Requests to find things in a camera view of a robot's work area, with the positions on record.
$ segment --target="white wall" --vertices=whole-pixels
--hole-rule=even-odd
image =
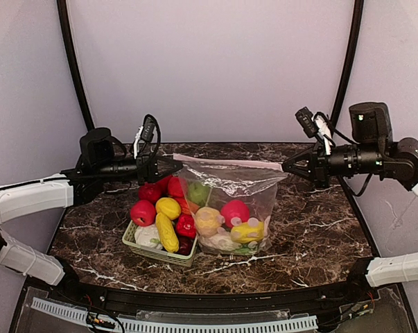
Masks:
[[[55,1],[0,0],[0,185],[74,166],[85,132]],[[60,210],[4,225],[45,251]],[[0,332],[8,332],[24,277],[0,268]]]
[[[353,1],[70,1],[98,126],[132,141],[305,141],[305,105],[333,106]]]
[[[351,132],[348,107],[361,101],[387,103],[395,140],[418,139],[418,1],[365,2],[358,52],[339,123],[344,132]],[[351,183],[359,189],[362,179]],[[401,218],[413,198],[399,183],[375,179],[358,200],[383,256],[418,251],[418,199]],[[405,289],[418,323],[418,282],[405,284]]]

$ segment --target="toy fruit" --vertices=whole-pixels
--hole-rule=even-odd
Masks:
[[[252,217],[247,223],[234,226],[230,232],[232,241],[238,243],[250,243],[264,238],[264,222]]]
[[[221,215],[225,218],[225,225],[233,228],[242,222],[247,222],[250,218],[250,212],[247,205],[241,200],[232,200],[221,209]]]
[[[180,243],[173,229],[172,221],[164,214],[156,216],[156,227],[158,228],[159,239],[167,252],[175,253],[180,248]]]
[[[192,239],[196,237],[195,221],[190,215],[181,214],[175,229],[179,236],[185,236]]]
[[[210,187],[204,186],[200,182],[192,182],[189,185],[187,198],[198,206],[205,206],[209,193]]]
[[[180,248],[177,251],[177,254],[190,255],[190,252],[192,252],[193,240],[183,236],[179,236],[178,241],[180,243]]]
[[[196,205],[195,203],[192,203],[191,201],[187,201],[184,198],[174,198],[181,207],[181,213],[191,215],[191,213],[196,213],[198,209],[200,209],[200,206]]]
[[[210,207],[201,207],[195,214],[195,227],[204,237],[216,234],[217,229],[224,223],[224,218],[218,210]]]
[[[146,227],[155,222],[155,206],[147,200],[140,200],[130,210],[130,218],[140,227]]]
[[[172,198],[160,198],[155,207],[157,213],[164,213],[170,220],[176,219],[181,214],[180,204]]]
[[[158,228],[155,224],[137,228],[134,232],[134,242],[142,246],[147,246],[148,248],[162,249]]]
[[[172,179],[172,175],[169,175],[165,178],[162,178],[161,180],[158,180],[155,184],[158,185],[161,188],[161,192],[163,194],[167,194],[167,186],[170,179]]]
[[[172,177],[167,186],[168,195],[176,198],[184,198],[187,193],[186,180],[179,177]]]
[[[161,187],[158,184],[144,184],[139,188],[138,197],[155,204],[161,198]]]
[[[215,248],[221,251],[234,251],[243,246],[240,243],[232,241],[228,232],[225,234],[215,234],[212,237],[200,237],[198,238],[198,241],[203,246]]]

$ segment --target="red apple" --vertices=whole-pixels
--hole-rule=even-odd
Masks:
[[[167,186],[168,195],[176,198],[184,198],[187,193],[187,183],[180,177],[172,177]]]
[[[161,195],[161,187],[158,184],[144,184],[138,191],[140,200],[149,200],[153,204],[161,198]]]
[[[147,227],[155,222],[156,209],[148,200],[140,200],[130,210],[130,218],[140,227]]]
[[[161,191],[163,194],[167,194],[167,186],[170,179],[172,179],[172,175],[169,175],[165,178],[162,178],[161,180],[158,180],[155,184],[158,184],[159,187],[161,187]]]

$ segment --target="black frame pole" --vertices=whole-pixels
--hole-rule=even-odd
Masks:
[[[95,128],[92,114],[90,113],[87,97],[85,96],[84,86],[82,85],[81,75],[79,72],[78,61],[76,60],[75,47],[73,45],[73,37],[71,36],[69,13],[67,11],[66,0],[57,0],[59,22],[61,25],[62,38],[64,39],[65,53],[69,62],[71,79],[75,86],[76,96],[78,97],[79,106],[84,118],[87,130]]]
[[[336,93],[335,103],[333,104],[331,123],[336,127],[340,117],[342,104],[345,100],[347,86],[349,84],[350,74],[352,72],[352,65],[356,53],[356,45],[358,43],[358,36],[360,35],[361,19],[363,17],[364,0],[355,0],[354,13],[352,15],[352,23],[349,34],[349,41],[347,43],[346,58],[342,67],[340,84]]]

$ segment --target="yellow toy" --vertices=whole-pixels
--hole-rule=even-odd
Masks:
[[[167,252],[175,253],[180,249],[172,221],[164,213],[160,212],[156,216],[156,228],[158,228],[159,240]]]
[[[170,220],[177,219],[181,214],[180,204],[172,198],[160,198],[155,208],[156,213],[164,213]]]
[[[250,243],[264,238],[264,222],[252,217],[247,223],[232,228],[230,238],[237,243]]]
[[[224,223],[221,213],[210,207],[201,207],[195,214],[195,227],[203,237],[214,236],[218,228]]]

